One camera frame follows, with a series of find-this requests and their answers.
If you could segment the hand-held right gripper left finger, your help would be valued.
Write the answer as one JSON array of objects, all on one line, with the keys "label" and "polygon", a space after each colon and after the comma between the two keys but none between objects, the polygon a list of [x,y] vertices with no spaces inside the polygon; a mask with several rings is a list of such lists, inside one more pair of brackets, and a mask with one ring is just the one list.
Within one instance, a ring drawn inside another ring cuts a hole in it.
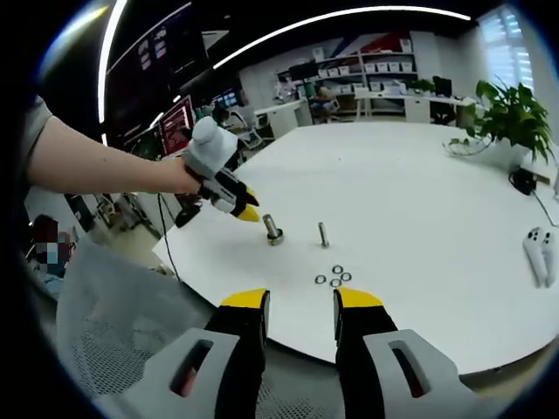
[{"label": "hand-held right gripper left finger", "polygon": [[266,369],[270,292],[234,293],[204,328],[149,358],[141,379],[95,407],[106,418],[253,418]]}]

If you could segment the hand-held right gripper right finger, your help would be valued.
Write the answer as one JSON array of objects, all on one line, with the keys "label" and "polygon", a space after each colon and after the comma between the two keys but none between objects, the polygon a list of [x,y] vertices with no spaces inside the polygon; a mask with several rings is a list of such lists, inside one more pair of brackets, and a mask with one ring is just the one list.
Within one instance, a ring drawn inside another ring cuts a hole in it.
[{"label": "hand-held right gripper right finger", "polygon": [[495,418],[498,402],[459,378],[454,362],[410,329],[398,329],[377,297],[334,291],[335,365],[347,418]]}]

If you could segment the person's left hand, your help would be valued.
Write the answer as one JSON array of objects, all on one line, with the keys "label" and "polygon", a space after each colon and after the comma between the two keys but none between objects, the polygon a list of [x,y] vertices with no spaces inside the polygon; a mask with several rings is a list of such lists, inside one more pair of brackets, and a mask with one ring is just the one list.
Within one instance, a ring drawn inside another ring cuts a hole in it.
[{"label": "person's left hand", "polygon": [[176,157],[172,163],[176,179],[176,193],[198,195],[202,183],[188,171],[189,167],[185,164],[183,158]]}]

